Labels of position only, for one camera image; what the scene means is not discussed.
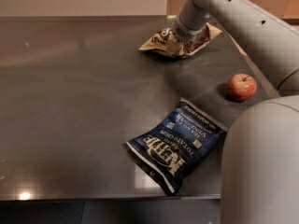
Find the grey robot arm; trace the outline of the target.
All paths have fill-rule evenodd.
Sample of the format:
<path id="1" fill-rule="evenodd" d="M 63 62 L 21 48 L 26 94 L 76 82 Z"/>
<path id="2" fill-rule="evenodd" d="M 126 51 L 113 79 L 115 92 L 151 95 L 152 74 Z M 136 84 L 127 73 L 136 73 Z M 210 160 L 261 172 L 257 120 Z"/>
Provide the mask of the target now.
<path id="1" fill-rule="evenodd" d="M 299 33 L 249 0 L 187 0 L 181 41 L 215 18 L 279 93 L 243 112 L 227 133 L 221 224 L 299 224 Z"/>

